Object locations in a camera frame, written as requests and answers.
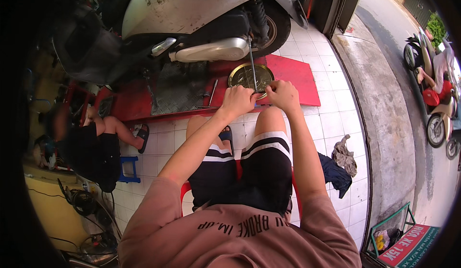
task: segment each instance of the road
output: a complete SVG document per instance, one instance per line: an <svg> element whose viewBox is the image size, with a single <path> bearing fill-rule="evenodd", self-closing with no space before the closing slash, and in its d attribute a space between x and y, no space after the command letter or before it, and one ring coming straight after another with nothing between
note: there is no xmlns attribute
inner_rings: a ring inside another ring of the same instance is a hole
<svg viewBox="0 0 461 268"><path fill-rule="evenodd" d="M434 149L427 143L425 125L428 116L422 96L412 73L403 63L405 40L417 33L418 23L394 0L360 0L355 13L375 38L405 98L416 157L416 183L408 184L415 186L412 202L415 219L420 224L441 226L455 196L458 158L448 160L445 144Z"/></svg>

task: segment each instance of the black shirt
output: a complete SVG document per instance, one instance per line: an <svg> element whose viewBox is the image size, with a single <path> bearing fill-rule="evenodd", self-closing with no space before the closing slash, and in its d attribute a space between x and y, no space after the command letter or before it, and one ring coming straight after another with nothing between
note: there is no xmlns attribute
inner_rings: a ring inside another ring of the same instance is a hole
<svg viewBox="0 0 461 268"><path fill-rule="evenodd" d="M57 143L64 161L82 177L99 184L104 192L115 189L121 166L116 134L96 135L96 124L70 129Z"/></svg>

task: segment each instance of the black sandal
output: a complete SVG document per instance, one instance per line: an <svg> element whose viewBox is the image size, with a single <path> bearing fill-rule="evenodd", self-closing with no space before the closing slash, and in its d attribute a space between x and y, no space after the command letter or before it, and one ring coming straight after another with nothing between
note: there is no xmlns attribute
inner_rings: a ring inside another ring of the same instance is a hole
<svg viewBox="0 0 461 268"><path fill-rule="evenodd" d="M139 154L144 153L144 150L146 150L146 144L147 144L147 139L149 138L149 126L146 124L142 124L141 129L139 129L137 137L140 137L141 139L144 139L144 143L142 144L142 148L138 150Z"/></svg>
<svg viewBox="0 0 461 268"><path fill-rule="evenodd" d="M221 141L224 141L224 140L229 140L230 141L230 149L232 150L232 156L234 156L234 145L232 143L232 129L230 128L229 125L227 125L225 128L229 128L229 131L221 131L221 133L219 133L219 138L221 139Z"/></svg>

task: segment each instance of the kickstand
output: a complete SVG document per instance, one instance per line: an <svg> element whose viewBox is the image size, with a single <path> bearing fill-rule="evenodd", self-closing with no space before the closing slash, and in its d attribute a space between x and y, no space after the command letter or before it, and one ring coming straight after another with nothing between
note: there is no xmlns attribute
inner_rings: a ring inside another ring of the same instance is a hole
<svg viewBox="0 0 461 268"><path fill-rule="evenodd" d="M148 69L146 69L143 73L144 79L146 79L147 82L147 91L149 92L150 95L150 115L153 116L155 111L158 109L158 104L157 104L157 97L155 96L154 89L151 86L151 75L152 73L149 72Z"/></svg>

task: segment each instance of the white stripe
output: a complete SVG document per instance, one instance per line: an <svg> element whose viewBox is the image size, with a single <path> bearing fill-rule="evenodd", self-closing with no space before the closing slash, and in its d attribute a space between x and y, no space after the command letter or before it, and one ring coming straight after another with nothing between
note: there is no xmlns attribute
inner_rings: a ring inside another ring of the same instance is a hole
<svg viewBox="0 0 461 268"><path fill-rule="evenodd" d="M249 150L251 148L251 146L253 146L254 143L258 142L259 140L262 140L262 139L267 139L267 138L273 138L273 137L277 137L277 138L282 138L285 140L287 146L289 147L290 145L288 144L288 137L287 135L285 134L285 132L283 131L274 131L274 132L265 132L265 133L261 133L259 135L256 135L253 140L251 140L250 144L242 150L242 153Z"/></svg>
<svg viewBox="0 0 461 268"><path fill-rule="evenodd" d="M216 144L211 144L209 150L216 150L216 151L218 151L218 152L221 153L221 154L226 154L226 153L230 153L230 152L231 152L229 149L223 149L223 150L221 150L221 149L219 148L219 146L216 145Z"/></svg>
<svg viewBox="0 0 461 268"><path fill-rule="evenodd" d="M248 155L245 155L245 156L242 156L240 159L243 160L243 159L248 159L251 155L253 155L255 152L257 151L260 151L262 149L266 149L266 148L277 148L279 149L282 153L284 153L288 159L290 160L291 162L291 166L293 166L293 159L291 158L291 155L290 153L288 153L288 151L286 150L286 148L280 144L279 142L274 142L274 143L268 143L268 144L264 144L264 145L261 145L261 146L258 146L256 148L254 148L253 150L251 150L251 152L248 154Z"/></svg>
<svg viewBox="0 0 461 268"><path fill-rule="evenodd" d="M234 157L231 156L231 157L219 158L219 157L213 157L213 156L205 156L202 162L227 162L230 160L234 160Z"/></svg>

